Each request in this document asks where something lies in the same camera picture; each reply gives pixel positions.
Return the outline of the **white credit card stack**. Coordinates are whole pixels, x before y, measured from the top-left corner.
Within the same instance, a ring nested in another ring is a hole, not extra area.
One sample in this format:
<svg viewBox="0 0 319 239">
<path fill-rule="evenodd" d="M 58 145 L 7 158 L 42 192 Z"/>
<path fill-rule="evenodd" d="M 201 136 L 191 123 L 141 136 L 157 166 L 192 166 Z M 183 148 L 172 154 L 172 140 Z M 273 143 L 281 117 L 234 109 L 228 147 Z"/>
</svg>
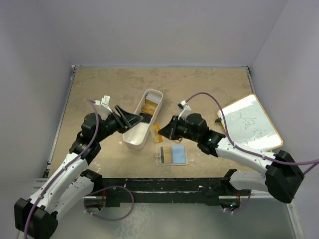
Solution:
<svg viewBox="0 0 319 239">
<path fill-rule="evenodd" d="M 155 94 L 153 94 L 151 92 L 148 92 L 148 94 L 146 95 L 145 99 L 157 104 L 161 100 L 161 97 L 158 96 L 158 95 L 155 95 Z"/>
</svg>

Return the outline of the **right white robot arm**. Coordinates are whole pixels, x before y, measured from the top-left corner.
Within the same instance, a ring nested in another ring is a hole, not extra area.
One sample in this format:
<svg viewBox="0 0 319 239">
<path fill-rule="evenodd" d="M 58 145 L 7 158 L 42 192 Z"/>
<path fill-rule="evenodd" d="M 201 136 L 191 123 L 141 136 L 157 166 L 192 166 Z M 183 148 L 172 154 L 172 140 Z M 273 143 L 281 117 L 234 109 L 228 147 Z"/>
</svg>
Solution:
<svg viewBox="0 0 319 239">
<path fill-rule="evenodd" d="M 239 146 L 225 135 L 211 130 L 198 113 L 192 113 L 185 119 L 173 116 L 158 133 L 172 141 L 194 141 L 207 155 L 229 159 L 254 170 L 254 173 L 236 171 L 224 180 L 221 187 L 227 195 L 238 190 L 265 191 L 278 201 L 289 204 L 305 177 L 289 153 L 283 150 L 271 153 Z"/>
</svg>

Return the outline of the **white oblong plastic tray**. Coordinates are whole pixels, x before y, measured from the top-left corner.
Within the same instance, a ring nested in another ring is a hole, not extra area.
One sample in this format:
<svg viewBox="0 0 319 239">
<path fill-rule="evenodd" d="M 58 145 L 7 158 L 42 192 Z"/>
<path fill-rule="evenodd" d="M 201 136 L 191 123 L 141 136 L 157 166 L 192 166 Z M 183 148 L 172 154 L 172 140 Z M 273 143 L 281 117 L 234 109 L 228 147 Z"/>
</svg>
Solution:
<svg viewBox="0 0 319 239">
<path fill-rule="evenodd" d="M 132 129 L 130 129 L 128 132 L 123 134 L 123 142 L 125 143 L 125 145 L 127 147 L 136 149 L 136 150 L 140 150 L 144 147 L 146 140 L 149 136 L 150 133 L 150 128 L 152 125 L 154 125 L 157 116 L 160 112 L 161 106 L 162 106 L 162 102 L 163 102 L 163 93 L 161 91 L 155 90 L 155 89 L 147 89 L 145 90 L 136 110 L 135 110 L 135 114 L 139 115 L 141 113 L 141 108 L 143 107 L 143 105 L 145 104 L 145 97 L 148 94 L 148 92 L 151 92 L 155 95 L 158 95 L 161 97 L 161 100 L 158 102 L 158 107 L 152 117 L 152 120 L 149 124 L 140 122 L 139 124 L 137 124 L 135 127 L 133 127 Z"/>
</svg>

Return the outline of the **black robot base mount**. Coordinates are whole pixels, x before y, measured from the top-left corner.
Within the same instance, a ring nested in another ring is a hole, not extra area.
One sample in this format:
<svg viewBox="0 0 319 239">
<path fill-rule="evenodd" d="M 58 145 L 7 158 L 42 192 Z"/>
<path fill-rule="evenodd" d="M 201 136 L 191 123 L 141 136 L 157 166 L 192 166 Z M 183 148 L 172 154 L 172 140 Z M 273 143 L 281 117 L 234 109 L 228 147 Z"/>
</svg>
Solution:
<svg viewBox="0 0 319 239">
<path fill-rule="evenodd" d="M 93 183 L 93 192 L 104 189 L 108 208 L 122 203 L 205 204 L 207 206 L 240 205 L 241 196 L 249 190 L 237 190 L 230 184 L 230 169 L 222 178 L 104 178 L 87 169 L 81 176 Z"/>
</svg>

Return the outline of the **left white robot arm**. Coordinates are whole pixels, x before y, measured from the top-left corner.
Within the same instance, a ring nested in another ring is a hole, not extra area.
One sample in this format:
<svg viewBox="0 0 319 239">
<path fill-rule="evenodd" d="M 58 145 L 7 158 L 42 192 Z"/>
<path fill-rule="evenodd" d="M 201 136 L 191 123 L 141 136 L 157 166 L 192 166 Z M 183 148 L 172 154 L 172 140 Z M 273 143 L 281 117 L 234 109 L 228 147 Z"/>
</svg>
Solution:
<svg viewBox="0 0 319 239">
<path fill-rule="evenodd" d="M 84 196 L 101 193 L 102 175 L 87 169 L 101 150 L 100 142 L 115 132 L 125 133 L 143 120 L 119 106 L 109 111 L 106 119 L 97 112 L 87 114 L 76 140 L 52 176 L 27 200 L 14 205 L 15 227 L 24 238 L 50 238 L 58 221 Z"/>
</svg>

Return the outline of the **gold credit card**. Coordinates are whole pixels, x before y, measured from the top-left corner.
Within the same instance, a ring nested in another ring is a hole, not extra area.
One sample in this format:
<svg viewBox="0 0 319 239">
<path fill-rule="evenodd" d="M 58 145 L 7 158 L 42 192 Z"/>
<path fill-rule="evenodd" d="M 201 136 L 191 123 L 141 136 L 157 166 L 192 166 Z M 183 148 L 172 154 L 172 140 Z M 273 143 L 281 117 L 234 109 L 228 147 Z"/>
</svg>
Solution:
<svg viewBox="0 0 319 239">
<path fill-rule="evenodd" d="M 172 151 L 170 146 L 163 147 L 163 161 L 165 164 L 172 163 Z"/>
<path fill-rule="evenodd" d="M 159 130 L 160 130 L 160 125 L 158 123 L 155 123 L 150 128 L 150 132 L 151 132 L 151 136 L 152 136 L 154 144 L 163 142 L 163 137 L 158 133 Z"/>
</svg>

